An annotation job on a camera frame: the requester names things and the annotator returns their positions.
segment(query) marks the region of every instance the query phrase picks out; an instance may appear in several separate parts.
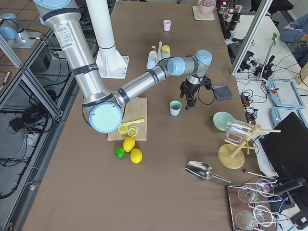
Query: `white table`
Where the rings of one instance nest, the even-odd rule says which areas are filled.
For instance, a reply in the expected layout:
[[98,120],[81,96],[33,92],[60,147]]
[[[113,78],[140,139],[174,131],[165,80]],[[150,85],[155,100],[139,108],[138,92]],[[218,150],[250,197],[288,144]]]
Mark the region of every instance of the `white table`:
[[[240,22],[237,25],[237,28],[235,30],[235,38],[243,39],[246,36],[246,33],[253,21],[254,16],[252,15],[242,15],[240,18]],[[249,48],[249,51],[253,52],[254,58],[256,60],[259,60],[259,63],[263,64],[264,60],[266,58],[266,54],[268,52],[268,49],[270,47],[270,42],[273,36],[273,33],[277,34],[276,38],[276,44],[273,45],[270,55],[275,55],[275,59],[273,63],[275,65],[279,65],[280,67],[289,67],[293,64],[293,66],[289,67],[288,69],[295,72],[290,72],[288,70],[279,70],[277,72],[274,72],[274,79],[293,79],[295,77],[298,77],[296,73],[299,73],[300,66],[297,63],[296,59],[291,54],[289,48],[285,44],[285,42],[281,41],[279,39],[279,31],[275,27],[274,23],[272,22],[271,18],[266,16],[262,20],[261,26],[259,27],[255,37],[254,37],[254,46],[251,46]],[[273,67],[272,70],[278,70],[280,68]],[[238,89],[239,92],[242,93],[243,90],[251,89],[254,92],[254,95],[260,95],[265,96],[265,94],[262,92],[260,85],[261,81],[249,81],[248,80],[248,74],[251,74],[255,71],[255,69],[252,67],[249,71],[244,70],[243,73],[237,73],[235,77],[238,80]],[[305,90],[308,90],[308,88],[305,85],[298,85],[295,80],[293,80],[297,88],[302,88]],[[307,94],[308,92],[303,90],[298,90],[300,94]],[[302,109],[302,113],[308,121],[308,97],[302,97],[304,104],[306,105],[305,109]],[[263,102],[265,99],[261,97],[253,97],[253,100],[256,102]],[[268,95],[267,100],[264,103],[253,103],[251,105],[252,107],[258,109],[257,112],[257,119],[256,123],[260,124],[263,129],[273,129],[273,122],[272,118],[270,116],[270,109],[274,107],[274,103],[272,102],[270,96]],[[258,147],[261,147],[261,144],[258,140],[256,140],[256,144]],[[271,170],[268,159],[264,153],[263,150],[260,150],[257,154],[258,163],[260,170],[266,174],[267,176],[273,176],[275,173]],[[292,217],[299,211],[298,207],[295,206],[294,208],[287,209],[283,213],[288,215],[289,217]],[[292,222],[286,221],[282,222],[281,225],[283,226],[283,230],[288,230],[292,226]]]

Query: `pink cup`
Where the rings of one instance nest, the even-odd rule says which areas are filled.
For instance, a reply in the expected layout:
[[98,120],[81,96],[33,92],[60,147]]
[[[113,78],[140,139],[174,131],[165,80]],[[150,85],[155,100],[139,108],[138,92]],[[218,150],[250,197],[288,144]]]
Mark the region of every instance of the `pink cup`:
[[199,8],[199,11],[201,13],[211,13],[213,11],[213,9],[216,7],[216,1],[214,0],[207,0],[206,1],[206,5],[203,6],[203,2],[205,0],[198,0],[198,8]]
[[166,19],[164,20],[164,31],[169,31],[171,28],[171,21]]

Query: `white pillar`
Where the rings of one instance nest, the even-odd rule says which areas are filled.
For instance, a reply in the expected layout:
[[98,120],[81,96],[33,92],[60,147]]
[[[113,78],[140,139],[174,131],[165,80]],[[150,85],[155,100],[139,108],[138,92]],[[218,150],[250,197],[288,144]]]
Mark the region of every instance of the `white pillar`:
[[102,77],[125,78],[128,57],[116,50],[107,0],[86,0],[99,45],[96,63]]

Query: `wooden cutting board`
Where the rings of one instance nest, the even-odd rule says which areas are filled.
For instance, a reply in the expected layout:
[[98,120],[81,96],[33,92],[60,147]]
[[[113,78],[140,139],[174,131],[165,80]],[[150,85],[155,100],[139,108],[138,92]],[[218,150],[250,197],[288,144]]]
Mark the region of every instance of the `wooden cutting board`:
[[[144,119],[144,122],[131,124],[128,126],[136,126],[138,128],[138,134],[134,137],[136,141],[146,141],[146,128],[147,128],[147,106],[148,99],[147,98],[134,98],[131,100],[125,108],[124,118],[122,123],[130,122],[137,119]],[[107,140],[108,141],[122,141],[128,135],[120,135],[120,133],[115,130],[113,132],[108,133]]]

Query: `glass mug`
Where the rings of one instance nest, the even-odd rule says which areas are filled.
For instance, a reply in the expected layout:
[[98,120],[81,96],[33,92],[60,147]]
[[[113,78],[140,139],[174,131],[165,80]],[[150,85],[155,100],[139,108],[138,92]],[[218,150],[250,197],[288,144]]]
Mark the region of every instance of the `glass mug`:
[[[243,139],[246,139],[251,135],[251,131],[254,128],[254,126],[255,126],[254,124],[248,124],[240,120],[230,118],[226,124],[227,139],[239,143]],[[239,139],[234,140],[230,138],[229,135],[236,136]]]

